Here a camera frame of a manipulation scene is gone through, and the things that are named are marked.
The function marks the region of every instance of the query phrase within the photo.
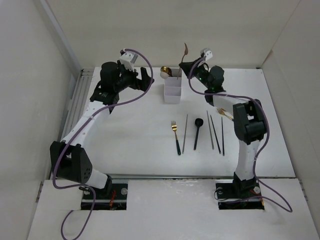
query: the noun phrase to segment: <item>wall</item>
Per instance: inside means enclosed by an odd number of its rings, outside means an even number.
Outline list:
[[[83,67],[123,48],[176,66],[209,47],[222,67],[260,67],[299,0],[48,0]],[[141,59],[136,64],[146,65]]]
[[[320,1],[301,0],[263,64],[295,173],[320,233]]]
[[[0,239],[28,236],[71,71],[32,0],[0,0]]]

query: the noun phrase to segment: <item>black ladle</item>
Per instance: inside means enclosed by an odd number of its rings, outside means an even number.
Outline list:
[[[196,135],[195,135],[194,148],[193,148],[193,150],[195,151],[197,149],[199,129],[204,124],[204,120],[202,118],[197,118],[194,121],[194,124],[196,125]]]

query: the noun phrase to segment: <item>table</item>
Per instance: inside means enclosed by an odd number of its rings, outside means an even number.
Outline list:
[[[289,201],[286,212],[264,201],[265,210],[218,210],[214,179],[130,180],[127,210],[96,210],[79,240],[319,240],[298,179],[265,179]],[[72,182],[58,180],[59,186]],[[269,189],[264,196],[284,204]],[[57,190],[44,182],[28,240],[61,239],[80,232],[87,210],[79,210],[82,191]]]
[[[87,104],[100,80],[100,70],[100,67],[94,70]],[[155,82],[150,91],[136,102],[116,107],[107,121],[99,126],[99,131],[86,148],[94,168],[111,175],[233,176],[239,152],[233,122],[223,118],[225,156],[222,156],[216,143],[215,150],[212,150],[206,113],[208,110],[212,115],[221,144],[221,116],[216,108],[206,103],[204,96],[191,91],[185,75],[182,76],[180,104],[164,103],[164,80],[160,78],[160,68],[154,68],[153,71]],[[205,90],[195,78],[192,85],[199,91]],[[259,99],[267,115],[271,135],[269,144],[257,160],[257,175],[295,177],[263,71],[225,69],[223,86],[231,94]],[[127,88],[120,93],[120,102],[133,99],[141,93]],[[187,114],[185,151],[178,156],[171,121],[177,123],[177,135],[182,148]],[[194,151],[196,118],[202,118],[204,124],[200,129],[197,149]]]

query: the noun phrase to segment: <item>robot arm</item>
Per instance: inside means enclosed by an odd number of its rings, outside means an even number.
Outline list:
[[[192,66],[201,58],[206,56],[206,60],[208,60],[212,57],[208,48],[202,50],[200,54],[201,57],[193,62],[179,64],[187,76],[189,76]],[[253,168],[258,147],[267,132],[265,119],[261,110],[253,102],[228,96],[222,86],[225,71],[220,66],[213,66],[208,71],[205,69],[204,63],[205,61],[201,61],[192,71],[191,78],[196,77],[207,88],[204,92],[208,94],[205,95],[207,103],[214,107],[223,108],[233,115],[234,131],[239,139],[239,155],[233,175],[232,188],[235,192],[234,198],[243,198],[247,191],[257,185]]]
[[[114,108],[109,108],[109,111],[100,111],[93,116],[94,113],[108,105],[116,104],[119,101],[119,93],[127,87],[145,92],[150,81],[154,82],[144,67],[140,68],[141,79],[137,78],[138,73],[134,69],[137,57],[138,55],[133,52],[121,52],[117,63],[106,62],[101,66],[101,80],[95,87],[84,114],[61,142],[54,141],[50,146],[51,170],[53,171],[66,143],[72,141],[58,166],[57,177],[103,189],[106,192],[110,191],[111,177],[93,168],[85,148],[95,134],[98,125],[106,120]],[[89,118],[92,118],[91,121],[83,127]]]

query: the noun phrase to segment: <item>fork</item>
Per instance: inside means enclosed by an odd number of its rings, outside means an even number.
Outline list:
[[[225,111],[221,108],[221,107],[217,107],[216,108],[217,112],[223,116],[226,116],[228,119],[230,119],[231,121],[233,121],[234,119],[230,116],[228,116]]]
[[[172,131],[174,131],[174,135],[175,135],[175,143],[176,143],[176,150],[178,152],[178,155],[181,155],[181,151],[180,151],[180,146],[179,146],[179,141],[178,141],[178,136],[177,136],[177,124],[176,121],[172,121],[171,122],[171,127],[172,127]]]

